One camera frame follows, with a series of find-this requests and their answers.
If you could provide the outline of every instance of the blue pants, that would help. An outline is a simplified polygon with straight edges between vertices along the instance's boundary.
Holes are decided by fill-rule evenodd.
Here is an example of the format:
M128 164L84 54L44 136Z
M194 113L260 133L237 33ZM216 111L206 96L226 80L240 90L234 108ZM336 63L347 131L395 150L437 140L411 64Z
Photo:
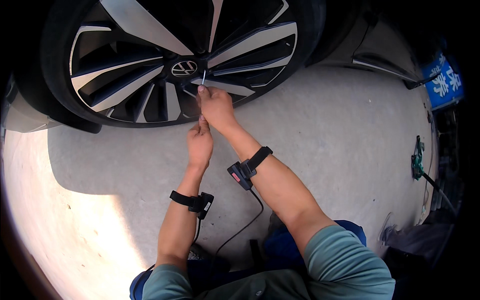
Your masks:
M367 246L367 238L363 232L363 228L355 223L345 220L335 221L341 227L353 232L360 242ZM264 242L264 251L268 260L264 263L263 271L294 269L301 274L306 274L305 262L293 240L292 235L288 232L287 227L283 226L275 230ZM212 267L210 260L188 260L187 272L190 285L194 296L205 290L211 290L232 281L248 277L258 272L257 268L250 268L241 271L229 272L230 264L227 260L217 257ZM152 271L141 272L130 285L130 299L141 300L144 284ZM135 298L133 297L133 288L135 289Z

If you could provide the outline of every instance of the hand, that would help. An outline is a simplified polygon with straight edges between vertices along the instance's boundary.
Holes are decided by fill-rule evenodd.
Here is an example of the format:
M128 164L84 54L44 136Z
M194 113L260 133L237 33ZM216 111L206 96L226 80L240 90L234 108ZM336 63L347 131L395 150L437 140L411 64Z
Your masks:
M187 133L188 165L204 172L213 151L213 138L208 122L200 116L198 123Z
M196 98L205 119L221 134L227 128L238 126L233 114L232 97L226 91L199 85Z

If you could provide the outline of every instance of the concrete floor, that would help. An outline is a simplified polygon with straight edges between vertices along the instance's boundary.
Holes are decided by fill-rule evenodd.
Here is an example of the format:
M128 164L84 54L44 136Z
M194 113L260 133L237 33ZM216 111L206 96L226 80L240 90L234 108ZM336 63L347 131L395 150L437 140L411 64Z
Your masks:
M269 146L332 219L362 226L368 246L389 212L400 228L425 219L432 188L412 179L417 135L428 170L432 135L423 87L394 77L313 66L236 109L239 122ZM89 134L65 126L7 132L5 180L27 248L65 299L127 299L131 280L155 262L158 229L187 163L191 124L156 129L104 126ZM237 161L213 130L201 191L215 202L198 242L214 250L260 207L227 173ZM436 157L430 175L435 178ZM422 205L427 201L427 213ZM248 239L266 235L271 210L221 251L237 267L251 263Z

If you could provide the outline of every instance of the wheel center cap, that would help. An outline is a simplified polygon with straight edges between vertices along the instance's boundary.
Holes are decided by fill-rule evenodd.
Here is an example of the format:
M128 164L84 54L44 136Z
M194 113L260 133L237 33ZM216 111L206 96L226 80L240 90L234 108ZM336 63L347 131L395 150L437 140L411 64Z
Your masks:
M197 63L192 60L179 61L171 68L173 76L186 77L190 76L197 71Z

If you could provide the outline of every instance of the gray-green shirt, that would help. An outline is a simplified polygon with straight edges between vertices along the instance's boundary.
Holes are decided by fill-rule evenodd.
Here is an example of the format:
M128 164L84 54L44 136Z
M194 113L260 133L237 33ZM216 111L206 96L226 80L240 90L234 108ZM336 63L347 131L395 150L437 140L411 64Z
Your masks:
M311 280L293 270L267 271L240 279L195 299L391 299L395 281L387 266L355 234L332 225L317 232L305 248ZM143 300L192 299L187 275L173 265L155 268Z

